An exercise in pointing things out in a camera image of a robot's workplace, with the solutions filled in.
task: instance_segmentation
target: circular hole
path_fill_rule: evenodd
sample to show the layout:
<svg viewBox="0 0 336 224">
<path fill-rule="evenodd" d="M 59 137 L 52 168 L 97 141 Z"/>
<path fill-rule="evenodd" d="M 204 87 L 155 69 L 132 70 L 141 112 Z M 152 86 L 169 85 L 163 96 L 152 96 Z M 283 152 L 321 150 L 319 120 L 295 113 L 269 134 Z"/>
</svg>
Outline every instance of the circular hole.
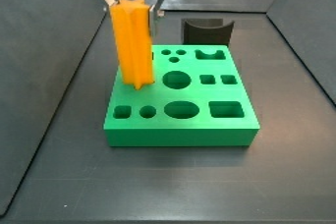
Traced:
<svg viewBox="0 0 336 224">
<path fill-rule="evenodd" d="M 177 53 L 177 55 L 185 55 L 187 52 L 185 52 L 185 50 L 180 49 L 176 51 L 176 53 Z"/>
<path fill-rule="evenodd" d="M 199 106 L 187 101 L 175 101 L 164 106 L 164 113 L 176 119 L 193 118 L 200 112 Z"/>
<path fill-rule="evenodd" d="M 189 75 L 181 71 L 168 72 L 163 76 L 163 83 L 173 89 L 185 88 L 191 84 L 191 82 L 192 79 Z"/>
<path fill-rule="evenodd" d="M 143 118 L 152 118 L 156 115 L 156 109 L 152 106 L 144 106 L 140 109 L 140 116 Z"/>
<path fill-rule="evenodd" d="M 171 50 L 168 50 L 168 49 L 164 49 L 163 51 L 161 51 L 161 54 L 163 55 L 169 55 L 172 52 L 171 52 Z"/>
<path fill-rule="evenodd" d="M 179 59 L 179 57 L 171 57 L 171 58 L 169 58 L 169 61 L 171 61 L 172 63 L 177 63 L 177 62 L 180 61 L 180 59 Z"/>
</svg>

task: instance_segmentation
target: orange rectangular prism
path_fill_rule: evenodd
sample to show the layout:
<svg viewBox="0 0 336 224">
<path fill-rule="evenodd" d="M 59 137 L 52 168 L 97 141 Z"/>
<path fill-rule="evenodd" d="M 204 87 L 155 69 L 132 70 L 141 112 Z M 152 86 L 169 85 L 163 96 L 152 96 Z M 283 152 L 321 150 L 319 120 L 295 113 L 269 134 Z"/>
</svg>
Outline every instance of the orange rectangular prism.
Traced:
<svg viewBox="0 0 336 224">
<path fill-rule="evenodd" d="M 111 6 L 123 80 L 135 89 L 153 83 L 148 11 L 144 0 L 120 0 Z"/>
</svg>

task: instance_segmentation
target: shape hole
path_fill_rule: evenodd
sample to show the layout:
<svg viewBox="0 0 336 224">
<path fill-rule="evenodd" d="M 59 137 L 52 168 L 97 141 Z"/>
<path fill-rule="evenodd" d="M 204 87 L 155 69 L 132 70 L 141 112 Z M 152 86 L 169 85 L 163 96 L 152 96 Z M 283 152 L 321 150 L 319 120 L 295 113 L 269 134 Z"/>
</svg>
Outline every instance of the shape hole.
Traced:
<svg viewBox="0 0 336 224">
<path fill-rule="evenodd" d="M 201 50 L 196 50 L 196 58 L 199 60 L 224 60 L 224 52 L 221 50 L 216 50 L 213 54 L 207 54 Z"/>
<path fill-rule="evenodd" d="M 115 108 L 113 117 L 116 119 L 125 119 L 131 116 L 131 106 L 117 106 Z"/>
<path fill-rule="evenodd" d="M 213 75 L 200 75 L 201 84 L 215 84 L 215 76 Z"/>
<path fill-rule="evenodd" d="M 175 101 L 164 106 L 164 113 L 176 119 L 189 119 L 200 113 L 200 108 L 192 102 Z"/>
<path fill-rule="evenodd" d="M 221 75 L 220 78 L 224 84 L 236 84 L 236 77 L 233 75 Z"/>
<path fill-rule="evenodd" d="M 144 106 L 140 109 L 140 116 L 143 118 L 152 118 L 156 115 L 156 109 L 152 106 Z"/>
<path fill-rule="evenodd" d="M 180 59 L 179 59 L 179 57 L 171 57 L 171 58 L 169 58 L 169 61 L 171 61 L 172 63 L 177 63 L 177 62 L 180 61 Z"/>
<path fill-rule="evenodd" d="M 179 49 L 177 51 L 176 51 L 176 53 L 177 53 L 177 55 L 185 55 L 185 50 L 183 50 L 183 49 Z"/>
<path fill-rule="evenodd" d="M 172 52 L 171 52 L 171 50 L 168 50 L 168 49 L 164 49 L 163 51 L 161 51 L 161 54 L 163 55 L 169 55 Z"/>
<path fill-rule="evenodd" d="M 215 101 L 209 102 L 211 116 L 215 118 L 243 118 L 244 112 L 240 102 Z"/>
<path fill-rule="evenodd" d="M 181 71 L 168 72 L 163 76 L 163 83 L 173 89 L 185 88 L 191 84 L 191 82 L 192 79 L 189 75 Z"/>
</svg>

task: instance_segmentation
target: semicircular hole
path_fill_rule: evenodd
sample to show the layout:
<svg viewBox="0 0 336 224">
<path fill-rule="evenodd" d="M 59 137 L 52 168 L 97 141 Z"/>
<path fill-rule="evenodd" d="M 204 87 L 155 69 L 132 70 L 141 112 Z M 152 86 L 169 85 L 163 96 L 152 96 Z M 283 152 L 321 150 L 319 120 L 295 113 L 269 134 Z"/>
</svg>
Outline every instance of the semicircular hole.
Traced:
<svg viewBox="0 0 336 224">
<path fill-rule="evenodd" d="M 171 57 L 169 58 L 169 62 L 172 62 L 172 63 L 177 63 L 180 61 L 180 58 L 179 57 Z"/>
<path fill-rule="evenodd" d="M 168 49 L 164 49 L 163 51 L 161 51 L 161 54 L 163 55 L 169 55 L 172 52 L 171 52 L 171 50 L 168 50 Z"/>
<path fill-rule="evenodd" d="M 156 115 L 156 109 L 152 106 L 143 106 L 140 109 L 140 116 L 143 118 L 152 118 Z"/>
<path fill-rule="evenodd" d="M 163 83 L 173 88 L 185 88 L 192 82 L 189 75 L 181 71 L 171 71 L 163 76 Z"/>
<path fill-rule="evenodd" d="M 196 58 L 199 60 L 224 60 L 225 55 L 221 50 L 216 50 L 213 54 L 208 54 L 203 52 L 201 50 L 196 50 Z"/>
<path fill-rule="evenodd" d="M 200 113 L 200 108 L 192 102 L 175 101 L 164 106 L 164 113 L 176 119 L 189 119 Z"/>
<path fill-rule="evenodd" d="M 183 49 L 179 49 L 177 51 L 176 51 L 176 53 L 177 53 L 177 55 L 185 55 L 185 50 L 183 50 Z"/>
</svg>

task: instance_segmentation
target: green block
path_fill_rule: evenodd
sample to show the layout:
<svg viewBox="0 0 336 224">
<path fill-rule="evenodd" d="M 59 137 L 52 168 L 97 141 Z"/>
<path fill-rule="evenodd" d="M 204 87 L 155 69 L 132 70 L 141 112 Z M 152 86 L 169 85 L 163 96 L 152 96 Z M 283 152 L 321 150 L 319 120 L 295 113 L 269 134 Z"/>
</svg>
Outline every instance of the green block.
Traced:
<svg viewBox="0 0 336 224">
<path fill-rule="evenodd" d="M 111 146 L 249 145 L 260 129 L 225 46 L 155 45 L 155 84 L 117 72 L 104 130 Z"/>
</svg>

